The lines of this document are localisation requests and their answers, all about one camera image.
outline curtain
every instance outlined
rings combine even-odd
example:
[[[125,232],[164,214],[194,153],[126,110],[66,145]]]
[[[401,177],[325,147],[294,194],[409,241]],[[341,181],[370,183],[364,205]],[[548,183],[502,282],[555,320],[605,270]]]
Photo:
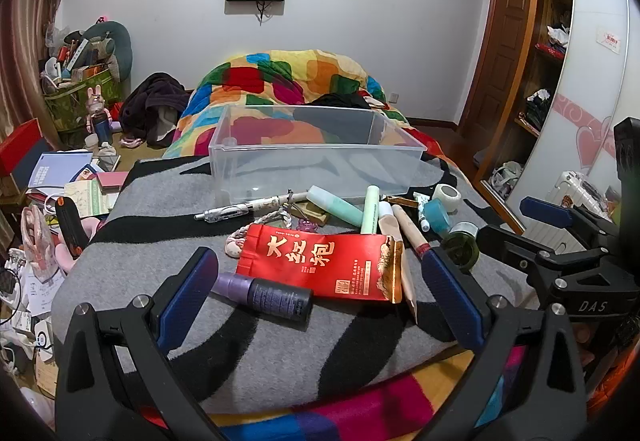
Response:
[[[46,140],[58,146],[58,133],[40,89],[38,60],[48,58],[44,35],[60,0],[0,0],[0,142],[21,123],[37,118]],[[0,244],[14,233],[0,214]]]

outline wooden door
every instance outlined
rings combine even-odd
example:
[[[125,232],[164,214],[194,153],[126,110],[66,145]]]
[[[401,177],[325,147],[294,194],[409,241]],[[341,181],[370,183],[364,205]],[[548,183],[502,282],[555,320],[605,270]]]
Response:
[[[502,115],[522,50],[528,10],[529,0],[494,0],[490,7],[486,52],[478,62],[462,123],[462,134],[475,150],[489,145]]]

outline clear storage bin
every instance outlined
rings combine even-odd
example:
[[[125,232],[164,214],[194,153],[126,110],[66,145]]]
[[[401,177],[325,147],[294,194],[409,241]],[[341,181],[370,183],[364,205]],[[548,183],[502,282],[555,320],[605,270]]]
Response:
[[[306,192],[407,192],[426,147],[377,111],[227,106],[209,144],[216,204]]]

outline pink notebook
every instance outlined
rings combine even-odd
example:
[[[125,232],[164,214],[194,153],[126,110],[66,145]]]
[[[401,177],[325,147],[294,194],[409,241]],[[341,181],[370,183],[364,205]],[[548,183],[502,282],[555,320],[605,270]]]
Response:
[[[96,177],[103,192],[119,192],[129,172],[98,172]]]

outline mint green tube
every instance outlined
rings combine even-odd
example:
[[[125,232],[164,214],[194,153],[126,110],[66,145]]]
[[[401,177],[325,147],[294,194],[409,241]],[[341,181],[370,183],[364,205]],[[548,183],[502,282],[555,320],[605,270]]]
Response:
[[[331,192],[313,185],[306,194],[306,198],[314,205],[329,212],[332,216],[336,216],[353,226],[362,226],[362,218],[364,217],[362,210],[357,209],[344,199],[334,196]]]
[[[376,233],[378,231],[378,203],[380,202],[380,188],[370,185],[364,199],[364,215],[360,233]]]

